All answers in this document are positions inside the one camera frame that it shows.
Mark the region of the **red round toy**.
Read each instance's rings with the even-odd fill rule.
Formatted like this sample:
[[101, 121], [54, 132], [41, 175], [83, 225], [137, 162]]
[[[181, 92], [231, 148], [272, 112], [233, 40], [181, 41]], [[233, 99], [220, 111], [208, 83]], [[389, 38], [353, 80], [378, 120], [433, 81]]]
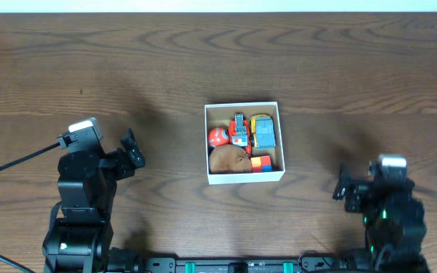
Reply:
[[207, 143], [213, 149], [217, 146], [229, 144], [229, 142], [228, 130], [223, 127], [214, 127], [208, 133]]

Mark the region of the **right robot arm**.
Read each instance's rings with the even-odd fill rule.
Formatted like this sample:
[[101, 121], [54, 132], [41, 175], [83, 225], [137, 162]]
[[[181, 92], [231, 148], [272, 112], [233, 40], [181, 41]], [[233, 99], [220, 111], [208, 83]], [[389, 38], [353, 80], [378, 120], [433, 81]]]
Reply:
[[355, 179], [340, 165], [332, 198], [344, 200], [344, 210], [363, 215], [369, 269], [380, 272], [428, 272], [421, 254], [426, 236], [424, 207], [413, 197], [415, 183], [406, 165], [371, 162], [371, 181]]

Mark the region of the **brown plush toy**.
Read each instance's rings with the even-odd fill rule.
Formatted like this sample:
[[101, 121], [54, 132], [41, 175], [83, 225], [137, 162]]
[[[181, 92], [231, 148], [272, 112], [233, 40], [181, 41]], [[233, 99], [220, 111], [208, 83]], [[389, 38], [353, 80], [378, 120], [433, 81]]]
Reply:
[[209, 156], [209, 170], [212, 174], [242, 174], [250, 173], [253, 167], [244, 149], [227, 144], [212, 150]]

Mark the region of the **yellow grey toy dump truck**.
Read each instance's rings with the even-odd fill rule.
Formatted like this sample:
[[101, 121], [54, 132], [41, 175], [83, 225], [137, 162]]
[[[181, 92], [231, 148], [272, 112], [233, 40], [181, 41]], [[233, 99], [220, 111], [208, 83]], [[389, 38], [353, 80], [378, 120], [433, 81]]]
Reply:
[[250, 118], [253, 147], [257, 150], [275, 148], [274, 122], [270, 115], [254, 115]]

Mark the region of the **red toy fire truck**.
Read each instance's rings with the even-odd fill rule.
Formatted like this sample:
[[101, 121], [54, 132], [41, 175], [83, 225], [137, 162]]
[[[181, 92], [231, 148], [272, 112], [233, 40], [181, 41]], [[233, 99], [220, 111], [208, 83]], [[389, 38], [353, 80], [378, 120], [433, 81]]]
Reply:
[[241, 113], [236, 113], [234, 120], [228, 125], [230, 144], [239, 146], [248, 156], [252, 155], [252, 143], [250, 141], [250, 128], [247, 120]]

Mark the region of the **multicolour puzzle cube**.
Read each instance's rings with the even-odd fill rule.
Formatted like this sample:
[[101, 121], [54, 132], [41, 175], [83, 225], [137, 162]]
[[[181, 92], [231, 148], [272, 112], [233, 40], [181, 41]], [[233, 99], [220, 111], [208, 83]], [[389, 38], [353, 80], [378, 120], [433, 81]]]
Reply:
[[251, 157], [250, 160], [253, 173], [272, 172], [272, 161], [269, 155]]

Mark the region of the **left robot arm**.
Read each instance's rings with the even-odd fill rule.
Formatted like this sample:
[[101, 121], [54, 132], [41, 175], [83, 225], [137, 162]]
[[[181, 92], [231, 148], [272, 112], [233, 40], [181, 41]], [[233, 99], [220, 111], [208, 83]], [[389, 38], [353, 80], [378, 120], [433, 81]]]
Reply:
[[105, 152], [93, 127], [67, 132], [58, 143], [69, 152], [58, 162], [60, 202], [43, 241], [46, 272], [142, 272], [143, 260], [113, 248], [112, 206], [117, 182], [145, 166], [129, 130], [121, 147]]

